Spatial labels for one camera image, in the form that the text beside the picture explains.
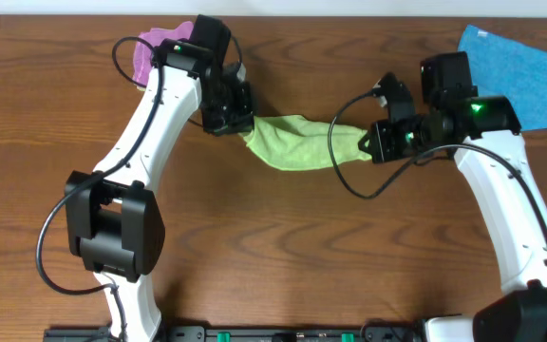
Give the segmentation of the green microfibre cloth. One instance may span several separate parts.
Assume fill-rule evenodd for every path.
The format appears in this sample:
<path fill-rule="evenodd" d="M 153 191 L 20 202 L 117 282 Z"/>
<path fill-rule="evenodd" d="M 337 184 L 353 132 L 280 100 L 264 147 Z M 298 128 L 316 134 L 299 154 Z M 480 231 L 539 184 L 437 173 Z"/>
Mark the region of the green microfibre cloth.
<path fill-rule="evenodd" d="M 311 171 L 332 167 L 328 149 L 328 123 L 313 122 L 301 115 L 255 117 L 254 128 L 240 133 L 246 146 L 264 163 L 281 171 Z M 369 161 L 358 149 L 367 131 L 350 125 L 336 125 L 331 134 L 338 164 Z"/>

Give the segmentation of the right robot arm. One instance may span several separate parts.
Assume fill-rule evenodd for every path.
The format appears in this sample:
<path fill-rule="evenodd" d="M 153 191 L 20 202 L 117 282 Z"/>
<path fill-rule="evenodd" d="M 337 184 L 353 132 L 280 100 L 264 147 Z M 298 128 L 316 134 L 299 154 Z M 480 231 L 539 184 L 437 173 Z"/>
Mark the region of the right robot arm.
<path fill-rule="evenodd" d="M 373 162 L 447 150 L 467 180 L 494 246 L 502 297 L 472 316 L 428 318 L 425 341 L 547 341 L 547 207 L 510 101 L 483 97 L 464 52 L 421 62 L 424 103 L 389 72 L 370 94 L 387 110 L 358 143 Z"/>

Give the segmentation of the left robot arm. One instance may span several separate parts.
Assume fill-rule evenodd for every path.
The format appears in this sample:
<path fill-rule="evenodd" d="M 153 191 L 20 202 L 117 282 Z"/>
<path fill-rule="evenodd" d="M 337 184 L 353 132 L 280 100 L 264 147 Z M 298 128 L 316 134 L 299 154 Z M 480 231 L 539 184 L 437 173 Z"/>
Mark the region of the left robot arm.
<path fill-rule="evenodd" d="M 200 15 L 188 38 L 152 47 L 144 94 L 124 132 L 91 173 L 67 179 L 69 250 L 107 287 L 114 338 L 152 341 L 160 329 L 151 273 L 165 228 L 156 193 L 181 130 L 196 111 L 214 136 L 254 127 L 245 68 L 224 63 L 234 40 L 222 21 Z"/>

